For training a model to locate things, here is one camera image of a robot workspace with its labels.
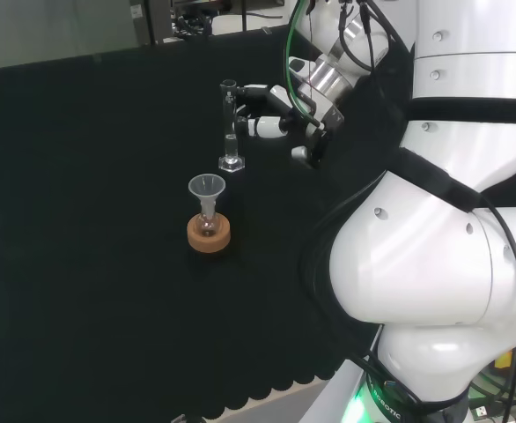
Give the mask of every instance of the green cable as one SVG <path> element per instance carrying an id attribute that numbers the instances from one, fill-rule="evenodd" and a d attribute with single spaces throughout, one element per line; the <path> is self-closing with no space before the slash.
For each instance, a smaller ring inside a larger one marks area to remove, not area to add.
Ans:
<path id="1" fill-rule="evenodd" d="M 303 10 L 303 6 L 305 5 L 305 2 L 303 0 L 298 0 L 298 1 L 299 1 L 299 7 L 297 9 L 297 13 L 295 15 L 295 19 L 291 22 L 290 32 L 287 35 L 287 44 L 285 45 L 285 68 L 287 70 L 285 72 L 285 74 L 287 76 L 287 81 L 286 82 L 287 82 L 287 87 L 289 88 L 289 91 L 290 91 L 290 96 L 295 101 L 295 105 L 299 109 L 299 112 L 303 116 L 309 116 L 309 117 L 311 117 L 311 119 L 314 119 L 301 106 L 301 104 L 300 104 L 301 100 L 298 99 L 295 91 L 293 91 L 293 85 L 291 84 L 291 78 L 290 78 L 290 73 L 291 73 L 290 72 L 290 45 L 291 45 L 291 39 L 293 38 L 293 32 L 295 31 L 295 25 L 297 25 L 297 21 L 299 20 L 299 16 L 301 15 L 301 11 Z"/>

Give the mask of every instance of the wall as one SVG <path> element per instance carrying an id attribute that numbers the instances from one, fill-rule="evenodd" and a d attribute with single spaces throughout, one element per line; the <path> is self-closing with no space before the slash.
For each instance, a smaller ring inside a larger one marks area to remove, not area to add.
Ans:
<path id="1" fill-rule="evenodd" d="M 0 0 L 0 67 L 136 45 L 129 0 Z"/>

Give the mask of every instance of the black strap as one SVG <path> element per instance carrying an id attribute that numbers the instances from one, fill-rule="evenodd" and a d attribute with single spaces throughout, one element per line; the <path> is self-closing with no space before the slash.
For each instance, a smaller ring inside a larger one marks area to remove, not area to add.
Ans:
<path id="1" fill-rule="evenodd" d="M 516 123 L 516 99 L 413 99 L 409 121 Z"/>
<path id="2" fill-rule="evenodd" d="M 463 212 L 471 212 L 481 203 L 480 193 L 406 148 L 395 152 L 387 170 Z"/>

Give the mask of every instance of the table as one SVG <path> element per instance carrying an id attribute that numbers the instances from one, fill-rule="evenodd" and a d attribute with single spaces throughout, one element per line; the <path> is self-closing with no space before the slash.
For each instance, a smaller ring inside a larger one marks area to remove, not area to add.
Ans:
<path id="1" fill-rule="evenodd" d="M 0 70 L 0 422 L 214 418 L 337 369 L 296 260 L 401 140 L 370 84 L 320 171 L 286 144 L 242 146 L 217 204 L 223 255 L 185 234 L 189 179 L 219 172 L 219 83 L 278 83 L 283 42 L 274 29 Z M 380 74 L 397 110 L 407 62 L 392 51 Z M 358 324 L 359 350 L 372 334 Z"/>

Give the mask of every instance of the glass cylinder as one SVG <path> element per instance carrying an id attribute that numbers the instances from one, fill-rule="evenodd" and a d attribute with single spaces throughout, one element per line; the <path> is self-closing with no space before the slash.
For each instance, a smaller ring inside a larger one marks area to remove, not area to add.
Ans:
<path id="1" fill-rule="evenodd" d="M 225 156 L 219 158 L 219 168 L 236 172 L 244 167 L 244 158 L 239 156 L 239 143 L 234 130 L 237 111 L 237 83 L 226 79 L 221 83 L 223 98 L 223 132 L 225 133 Z"/>

